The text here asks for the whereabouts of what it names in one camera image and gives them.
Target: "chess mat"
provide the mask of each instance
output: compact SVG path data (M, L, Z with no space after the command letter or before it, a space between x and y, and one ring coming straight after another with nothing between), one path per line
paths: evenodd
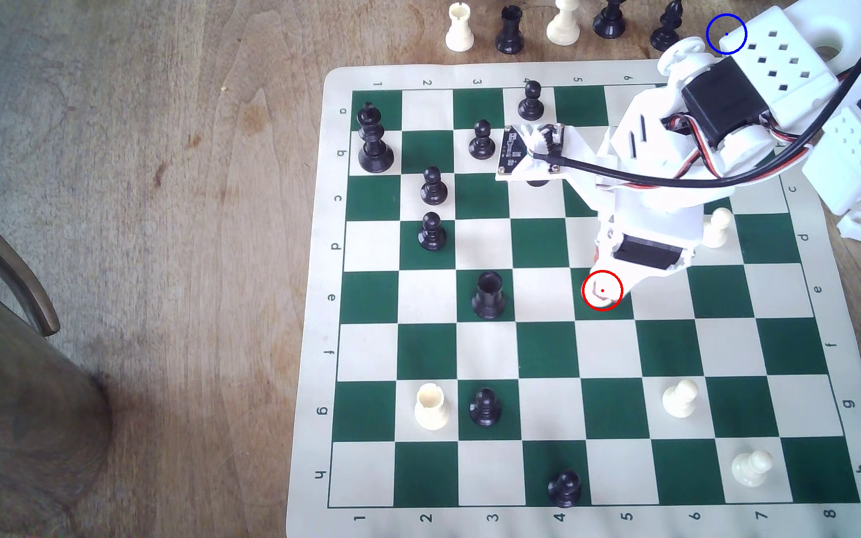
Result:
M798 169L708 204L735 215L724 247L590 308L600 223L565 181L496 180L525 80L544 116L598 147L630 100L665 80L655 60L341 68L325 81L287 529L303 536L861 536L861 361L819 198ZM395 154L361 169L356 112L381 111ZM420 198L435 165L447 200ZM420 220L446 246L427 252ZM507 308L474 315L485 270ZM663 409L681 379L688 418ZM449 421L414 420L418 388ZM490 387L493 427L468 406ZM759 487L731 464L766 450ZM575 470L555 508L547 484Z

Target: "white pawn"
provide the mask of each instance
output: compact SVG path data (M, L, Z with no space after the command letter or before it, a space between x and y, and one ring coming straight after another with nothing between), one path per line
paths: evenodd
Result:
M414 418L422 428L440 430L447 424L450 412L444 401L444 391L433 383L425 383L417 390Z
M698 392L696 383L684 379L663 393L663 409L676 418L687 418L697 408L693 400L697 399Z
M572 45L580 37L580 27L573 11L580 6L580 0L557 0L560 12L547 25L547 39L555 45Z
M471 8L463 2L450 4L447 10L450 16L450 29L444 37L448 49L456 53L470 50L473 46L473 33L467 20L471 18Z
M766 472L772 468L773 457L765 450L740 454L733 460L733 478L746 487L756 487L765 482Z

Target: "blue circle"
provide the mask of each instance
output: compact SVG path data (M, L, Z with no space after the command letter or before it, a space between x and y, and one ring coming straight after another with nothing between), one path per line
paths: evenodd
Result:
M711 43L711 41L710 41L710 27L720 17L733 17L733 18L735 18L735 20L739 21L740 25L742 25L742 44L739 45L738 47L736 47L735 51L733 51L731 53L724 53L720 49L714 47L713 43ZM706 44L709 45L711 49L713 49L714 51L716 51L722 55L735 55L735 53L738 53L739 49L742 49L743 47L746 46L746 39L748 37L749 37L749 30L746 30L746 23L742 22L742 19L735 16L733 13L720 13L719 15L713 17L713 19L710 21L710 24L706 25Z

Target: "wooden table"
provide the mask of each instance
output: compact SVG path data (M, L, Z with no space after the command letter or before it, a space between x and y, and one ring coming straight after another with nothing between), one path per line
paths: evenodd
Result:
M566 48L544 37L552 0L523 2L511 57L499 2L471 2L478 44L447 50L448 4L0 0L0 232L117 412L107 474L54 535L284 535L330 70L657 57L666 0L628 0L616 41L583 0ZM682 35L772 5L685 4ZM861 243L831 237L861 349ZM18 311L2 282L0 299Z

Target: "black chess piece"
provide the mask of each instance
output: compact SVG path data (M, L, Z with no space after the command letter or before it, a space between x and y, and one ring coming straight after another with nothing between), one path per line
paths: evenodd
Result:
M484 271L477 278L477 291L471 299L473 313L484 320L493 320L507 307L503 297L503 278L496 271Z
M650 45L661 53L679 41L679 33L676 29L683 24L683 2L673 0L667 4L666 10L660 16L660 26L650 35Z
M484 387L477 392L471 402L471 420L477 426L493 426L500 420L503 404L496 399L490 387Z
M365 103L358 111L358 135L365 141L364 147L358 152L358 163L361 168L371 173L387 171L394 164L394 151L381 140L384 138L384 126L381 125L381 111L374 104Z
M606 7L593 18L593 31L604 39L616 39L627 30L627 21L623 19L620 4L626 0L606 0Z
M421 221L421 231L417 233L417 242L424 250L436 252L447 244L447 232L440 222L440 215L430 212Z
M437 166L424 170L421 199L429 206L439 206L447 199L447 185L440 180L440 168Z
M580 477L569 469L547 484L547 496L550 502L559 508L570 508L576 505L580 501L581 493Z
M523 50L523 34L520 33L522 17L523 9L518 6L507 6L500 12L503 27L494 41L496 50L505 55L516 55Z
M517 113L529 122L539 120L544 116L544 104L541 103L541 84L537 80L527 80L523 85L523 101L517 105Z
M477 120L473 124L473 140L468 149L474 159L490 159L496 151L496 143L490 137L491 127L487 120Z

